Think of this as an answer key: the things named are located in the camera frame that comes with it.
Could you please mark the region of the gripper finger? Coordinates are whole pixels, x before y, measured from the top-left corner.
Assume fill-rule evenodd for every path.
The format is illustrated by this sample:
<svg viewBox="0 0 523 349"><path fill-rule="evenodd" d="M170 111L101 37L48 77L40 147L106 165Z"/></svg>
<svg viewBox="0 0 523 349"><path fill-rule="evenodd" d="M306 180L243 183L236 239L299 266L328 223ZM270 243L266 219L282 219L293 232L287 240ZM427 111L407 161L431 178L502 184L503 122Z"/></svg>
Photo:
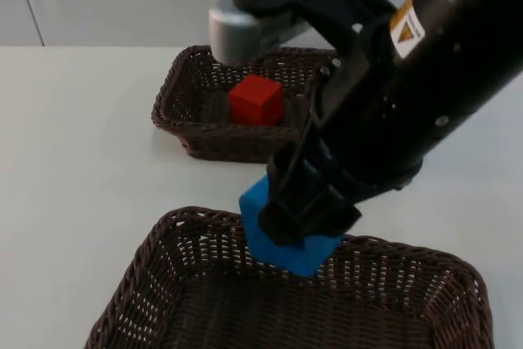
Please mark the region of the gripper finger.
<svg viewBox="0 0 523 349"><path fill-rule="evenodd" d="M273 154L267 168L269 199L266 211L326 213L326 175L315 159L295 159L296 153L296 145L286 145Z"/></svg>
<svg viewBox="0 0 523 349"><path fill-rule="evenodd" d="M258 213L260 229L277 245L296 245L314 235L334 238L351 229L360 210L334 188L273 193Z"/></svg>

